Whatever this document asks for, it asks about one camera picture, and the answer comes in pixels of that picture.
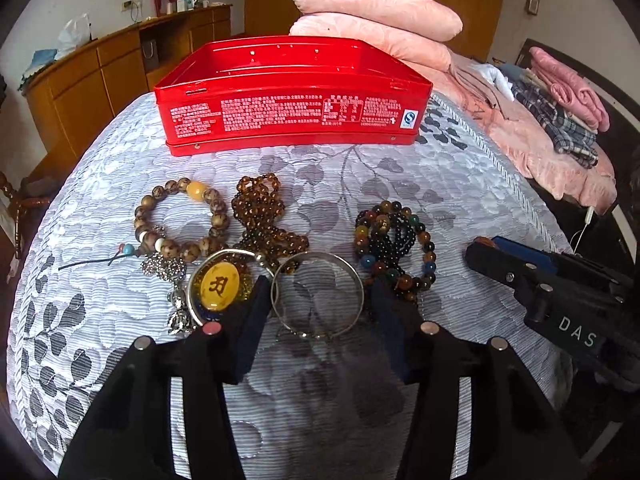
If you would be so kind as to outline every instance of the wall socket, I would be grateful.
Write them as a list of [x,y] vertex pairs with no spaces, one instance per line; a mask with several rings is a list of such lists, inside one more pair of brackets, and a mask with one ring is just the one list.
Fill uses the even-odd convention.
[[142,8],[142,0],[127,0],[122,3],[122,7],[120,8],[120,12],[125,12],[126,10],[135,9],[136,6],[138,8]]

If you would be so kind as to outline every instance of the red box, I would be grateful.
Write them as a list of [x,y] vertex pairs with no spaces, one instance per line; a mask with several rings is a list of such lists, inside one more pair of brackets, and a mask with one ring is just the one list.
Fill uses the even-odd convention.
[[155,88],[172,155],[296,144],[411,144],[433,84],[364,41],[209,43]]

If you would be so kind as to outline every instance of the white wall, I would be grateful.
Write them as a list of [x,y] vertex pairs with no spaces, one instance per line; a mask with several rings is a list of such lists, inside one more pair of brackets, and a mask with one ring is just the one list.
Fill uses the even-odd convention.
[[548,44],[609,79],[640,103],[640,43],[612,0],[504,0],[490,58],[514,62],[527,38]]
[[[129,12],[120,12],[126,0],[31,0],[0,49],[0,73],[8,84],[0,110],[0,171],[15,187],[33,171],[46,150],[33,124],[27,102],[17,92],[22,73],[35,50],[55,48],[58,33],[71,18],[87,12],[94,38],[127,27]],[[152,0],[142,0],[142,17],[154,16]],[[233,4],[232,34],[244,31],[244,0],[210,0]]]

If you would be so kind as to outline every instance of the silver bangle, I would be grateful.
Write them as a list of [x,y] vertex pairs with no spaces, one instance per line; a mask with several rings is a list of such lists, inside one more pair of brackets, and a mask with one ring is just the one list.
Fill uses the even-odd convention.
[[[329,334],[322,334],[322,335],[312,335],[306,332],[301,332],[299,330],[296,330],[294,327],[288,325],[284,320],[284,317],[281,315],[281,313],[278,310],[278,304],[280,303],[280,289],[278,287],[278,277],[283,272],[283,269],[285,269],[289,264],[293,262],[303,262],[305,260],[315,260],[315,259],[325,260],[343,268],[356,285],[356,294],[358,295],[358,300],[359,300],[358,313],[353,319],[352,323],[350,323],[347,327],[341,330],[338,330],[338,332],[332,332]],[[362,280],[360,279],[360,276],[358,275],[356,270],[350,264],[348,264],[345,260],[343,260],[340,256],[336,256],[335,254],[331,254],[331,253],[321,253],[321,252],[300,253],[290,257],[286,262],[284,262],[278,268],[278,270],[276,270],[275,274],[273,275],[273,281],[271,282],[271,303],[273,305],[273,311],[276,313],[276,316],[278,316],[278,319],[280,320],[282,325],[291,333],[297,336],[300,336],[302,338],[331,339],[333,337],[339,336],[340,334],[344,334],[345,332],[348,332],[358,322],[358,319],[360,318],[360,314],[362,313],[362,308],[364,306],[364,287],[362,286]]]
[[[200,273],[200,270],[203,267],[205,267],[209,262],[212,262],[213,260],[217,260],[221,256],[225,256],[226,254],[238,254],[240,256],[248,256],[250,258],[253,258],[258,263],[258,265],[260,265],[264,270],[266,270],[269,273],[269,275],[271,276],[271,279],[275,280],[275,274],[269,268],[267,258],[263,254],[252,253],[251,251],[245,251],[244,249],[222,249],[221,251],[218,251],[217,253],[213,253],[209,258],[204,260],[198,266],[198,268],[194,271],[194,273],[189,278],[189,283],[187,284],[187,294],[186,294],[186,296],[187,296],[187,309],[189,311],[189,314],[191,314],[191,317],[193,318],[194,322],[196,322],[196,324],[198,326],[203,326],[207,322],[207,320],[202,320],[200,318],[200,316],[198,314],[198,311],[197,311],[195,305],[193,304],[193,300],[191,299],[191,289],[193,288],[193,283],[194,283],[197,275]],[[273,294],[273,282],[271,283],[271,293]]]

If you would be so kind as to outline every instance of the plaid shirt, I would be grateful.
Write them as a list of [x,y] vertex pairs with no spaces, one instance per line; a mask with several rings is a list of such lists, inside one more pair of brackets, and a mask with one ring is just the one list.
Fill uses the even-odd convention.
[[596,134],[570,119],[551,95],[524,81],[514,82],[511,91],[546,131],[556,152],[571,155],[583,168],[598,163],[598,153],[593,149]]

